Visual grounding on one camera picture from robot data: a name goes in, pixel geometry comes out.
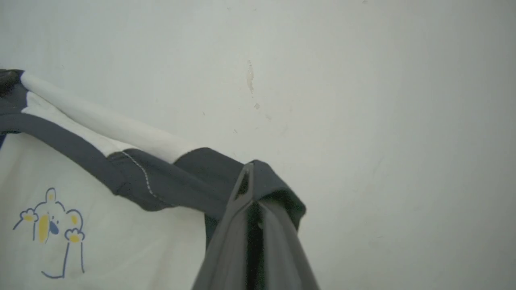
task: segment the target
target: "cartoon drawing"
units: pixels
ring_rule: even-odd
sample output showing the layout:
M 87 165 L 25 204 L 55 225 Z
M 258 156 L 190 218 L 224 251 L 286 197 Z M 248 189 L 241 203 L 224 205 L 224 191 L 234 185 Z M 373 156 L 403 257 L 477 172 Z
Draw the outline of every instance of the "cartoon drawing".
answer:
M 38 203 L 34 208 L 28 208 L 20 213 L 20 220 L 12 228 L 16 230 L 21 224 L 32 223 L 32 240 L 46 244 L 51 237 L 64 238 L 67 241 L 64 250 L 62 272 L 50 275 L 41 271 L 45 277 L 51 279 L 64 278 L 67 269 L 69 254 L 74 251 L 80 256 L 80 269 L 84 273 L 83 263 L 83 217 L 78 210 L 66 211 L 65 206 L 57 201 L 56 189 L 51 187 L 45 193 L 45 201 Z

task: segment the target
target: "white wall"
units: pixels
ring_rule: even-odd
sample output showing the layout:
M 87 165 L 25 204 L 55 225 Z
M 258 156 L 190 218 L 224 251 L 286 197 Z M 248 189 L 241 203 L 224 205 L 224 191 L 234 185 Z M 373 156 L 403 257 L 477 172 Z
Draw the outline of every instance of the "white wall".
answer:
M 515 31 L 512 0 L 3 0 L 0 65 L 272 164 L 323 289 L 514 289 Z

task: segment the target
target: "stitching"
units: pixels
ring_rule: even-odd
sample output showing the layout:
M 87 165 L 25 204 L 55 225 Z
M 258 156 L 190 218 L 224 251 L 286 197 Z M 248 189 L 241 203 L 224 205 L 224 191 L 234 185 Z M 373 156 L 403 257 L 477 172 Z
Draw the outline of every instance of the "stitching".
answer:
M 160 201 L 164 202 L 165 204 L 168 204 L 167 202 L 165 202 L 164 200 L 162 200 L 161 198 L 159 198 L 157 195 L 154 194 L 154 192 L 152 191 L 152 188 L 151 188 L 151 184 L 149 183 L 149 176 L 147 175 L 147 172 L 145 171 L 145 169 L 142 167 L 142 165 L 140 165 L 138 162 L 136 162 L 136 160 L 134 160 L 134 158 L 132 156 L 130 156 L 129 154 L 125 153 L 124 151 L 121 151 L 122 154 L 124 154 L 125 156 L 129 157 L 129 159 L 134 163 L 136 164 L 136 166 L 138 166 L 141 171 L 143 171 L 143 175 L 145 175 L 145 182 L 147 183 L 147 189 L 149 190 L 149 193 L 152 194 L 152 196 L 154 196 L 155 198 L 159 199 Z

